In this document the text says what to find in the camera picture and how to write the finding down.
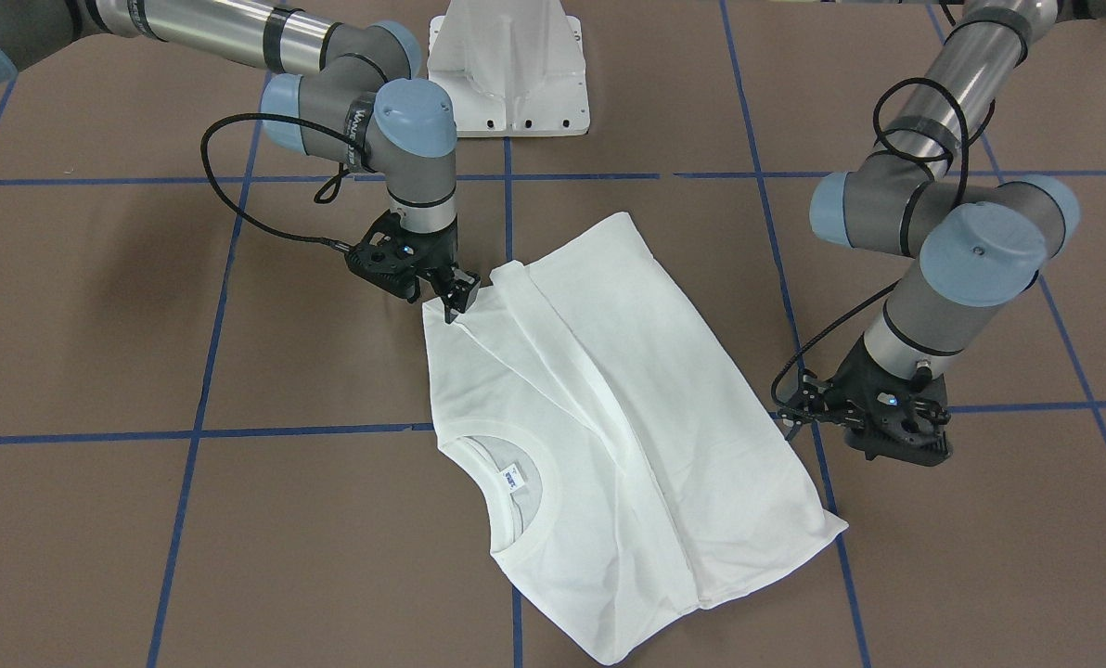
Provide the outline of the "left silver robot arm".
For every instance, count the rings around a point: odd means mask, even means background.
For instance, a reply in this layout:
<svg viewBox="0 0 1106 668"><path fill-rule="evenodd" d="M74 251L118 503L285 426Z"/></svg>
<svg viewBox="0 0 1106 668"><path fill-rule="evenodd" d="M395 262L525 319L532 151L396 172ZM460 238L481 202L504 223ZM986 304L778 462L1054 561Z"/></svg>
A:
<svg viewBox="0 0 1106 668"><path fill-rule="evenodd" d="M1057 1L968 1L926 75L881 95L912 93L890 122L874 109L870 155L821 179L808 203L813 233L910 267L875 293L880 315L830 379L795 359L778 372L772 398L790 434L830 422L868 457L931 466L950 456L946 370L1082 220L1075 195L1052 177L968 182L999 90L1060 13Z"/></svg>

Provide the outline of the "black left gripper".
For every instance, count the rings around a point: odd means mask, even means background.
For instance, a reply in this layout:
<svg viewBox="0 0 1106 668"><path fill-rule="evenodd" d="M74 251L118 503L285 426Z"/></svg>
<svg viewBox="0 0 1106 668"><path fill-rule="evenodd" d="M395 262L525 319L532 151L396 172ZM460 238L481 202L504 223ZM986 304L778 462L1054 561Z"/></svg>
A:
<svg viewBox="0 0 1106 668"><path fill-rule="evenodd" d="M812 369L782 369L775 378L775 405L778 421L785 428L785 441L791 443L807 424L834 424L836 416L826 401L826 393L833 388L834 407L851 406L851 399L875 396L879 392L926 392L933 386L942 386L945 380L935 377L927 367L919 367L915 376L897 377L883 368L868 353L866 340L859 337L851 353L842 361L833 378L820 379Z"/></svg>

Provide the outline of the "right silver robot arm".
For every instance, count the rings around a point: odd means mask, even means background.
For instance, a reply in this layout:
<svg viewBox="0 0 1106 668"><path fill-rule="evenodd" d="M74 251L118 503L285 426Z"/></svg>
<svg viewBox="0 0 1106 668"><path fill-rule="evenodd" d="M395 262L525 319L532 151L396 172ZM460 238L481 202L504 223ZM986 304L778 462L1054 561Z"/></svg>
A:
<svg viewBox="0 0 1106 668"><path fill-rule="evenodd" d="M92 36L173 44L264 73L259 107L213 122L199 154L206 182L243 223L294 244L327 247L349 272L393 298L434 292L453 322L473 305L481 279L458 253L458 133L453 101L422 77L421 46L392 20L366 27L274 1L0 1L0 87L29 67ZM330 203L342 179L380 177L387 207L357 240L267 225L225 194L212 143L240 123L268 140L332 165L315 202Z"/></svg>

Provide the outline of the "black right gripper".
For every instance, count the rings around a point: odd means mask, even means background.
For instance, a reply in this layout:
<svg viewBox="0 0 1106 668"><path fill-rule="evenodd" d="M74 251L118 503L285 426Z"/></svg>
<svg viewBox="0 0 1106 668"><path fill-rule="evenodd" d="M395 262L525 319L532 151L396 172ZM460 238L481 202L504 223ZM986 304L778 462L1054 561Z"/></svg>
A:
<svg viewBox="0 0 1106 668"><path fill-rule="evenodd" d="M401 231L395 237L396 272L428 279L435 298L429 312L453 323L474 304L482 278L458 267L458 225L447 225L437 232Z"/></svg>

